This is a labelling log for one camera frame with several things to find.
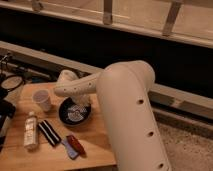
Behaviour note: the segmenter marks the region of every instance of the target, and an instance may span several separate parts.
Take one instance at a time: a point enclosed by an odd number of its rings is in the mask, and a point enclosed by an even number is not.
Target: dark background
[[[142,59],[156,82],[213,97],[213,50],[0,8],[0,40],[106,67]]]

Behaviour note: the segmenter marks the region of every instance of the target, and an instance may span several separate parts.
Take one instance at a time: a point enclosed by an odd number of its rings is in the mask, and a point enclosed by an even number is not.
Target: speckled floor
[[[7,100],[16,104],[21,89],[11,92]],[[213,171],[213,125],[163,109],[153,110],[173,171]]]

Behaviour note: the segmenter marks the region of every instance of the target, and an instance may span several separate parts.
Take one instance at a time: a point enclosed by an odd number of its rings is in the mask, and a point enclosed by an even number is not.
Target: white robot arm
[[[155,80],[149,64],[115,63],[101,73],[75,79],[72,72],[63,71],[55,93],[75,98],[97,92],[120,171],[172,170],[147,95]]]

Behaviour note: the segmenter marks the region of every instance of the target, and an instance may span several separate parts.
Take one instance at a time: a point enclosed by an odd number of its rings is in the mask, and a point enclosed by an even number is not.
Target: wooden table
[[[58,117],[58,109],[64,98],[54,95],[53,86],[54,83],[24,86],[3,150],[0,153],[0,170],[75,170],[115,165],[96,95],[91,95],[92,112],[89,119],[81,125],[66,127]],[[42,112],[31,101],[32,93],[43,88],[50,90],[53,108],[49,113]],[[37,114],[39,121],[48,120],[62,139],[71,133],[75,135],[84,146],[87,156],[71,160],[62,144],[53,148],[41,133],[39,133],[39,148],[34,152],[28,152],[23,147],[24,122],[28,112],[32,110]]]

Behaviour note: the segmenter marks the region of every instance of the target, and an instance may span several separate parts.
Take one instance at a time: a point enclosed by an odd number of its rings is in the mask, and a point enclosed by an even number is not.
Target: white cup
[[[44,112],[48,112],[51,109],[51,101],[48,90],[42,89],[34,92],[32,96],[33,102],[35,102]]]

